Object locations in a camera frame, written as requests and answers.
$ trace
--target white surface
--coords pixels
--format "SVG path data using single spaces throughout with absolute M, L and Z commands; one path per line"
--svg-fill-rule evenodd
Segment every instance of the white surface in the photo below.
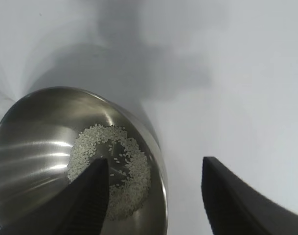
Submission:
M 211 234 L 204 155 L 298 213 L 298 0 L 0 0 L 9 98 L 67 85 L 154 127 L 169 234 Z

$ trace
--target metal bowl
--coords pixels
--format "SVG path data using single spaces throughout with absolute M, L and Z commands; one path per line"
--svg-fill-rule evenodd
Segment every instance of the metal bowl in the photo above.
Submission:
M 101 234 L 166 234 L 167 179 L 157 143 L 126 110 L 74 88 L 31 93 L 14 104 L 2 119 L 1 227 L 39 207 L 68 185 L 65 172 L 71 147 L 81 131 L 96 123 L 126 128 L 128 136 L 135 138 L 148 156 L 152 182 L 143 207 L 127 219 L 106 220 Z

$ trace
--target white table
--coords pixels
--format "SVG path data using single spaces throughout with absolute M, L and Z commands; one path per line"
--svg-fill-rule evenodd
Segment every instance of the white table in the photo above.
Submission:
M 0 84 L 84 88 L 152 126 L 170 235 L 211 234 L 204 155 L 298 213 L 298 0 L 0 0 Z

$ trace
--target stainless steel bowl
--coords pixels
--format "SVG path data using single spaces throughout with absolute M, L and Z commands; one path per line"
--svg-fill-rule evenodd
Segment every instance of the stainless steel bowl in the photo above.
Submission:
M 49 88 L 19 100 L 0 123 L 0 226 L 39 207 L 69 182 L 65 172 L 75 138 L 95 125 L 123 126 L 151 166 L 151 188 L 141 209 L 105 221 L 103 235 L 164 235 L 167 178 L 160 149 L 134 116 L 87 91 Z

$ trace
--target uncooked white rice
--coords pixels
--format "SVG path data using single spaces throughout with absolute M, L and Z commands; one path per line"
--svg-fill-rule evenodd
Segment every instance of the uncooked white rice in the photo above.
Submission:
M 112 144 L 115 143 L 124 147 L 124 154 L 119 156 L 124 158 L 128 171 L 123 172 L 122 175 L 125 176 L 125 179 L 121 180 L 121 184 L 116 182 L 110 185 L 106 218 L 109 220 L 123 219 L 132 215 L 142 206 L 151 185 L 147 156 L 139 150 L 135 139 L 128 138 L 124 127 L 104 127 L 96 124 L 80 133 L 71 150 L 68 178 L 71 182 L 74 181 L 89 166 L 90 157 L 97 153 L 97 145 L 107 141 L 111 142 L 108 145 L 109 151 L 112 150 Z

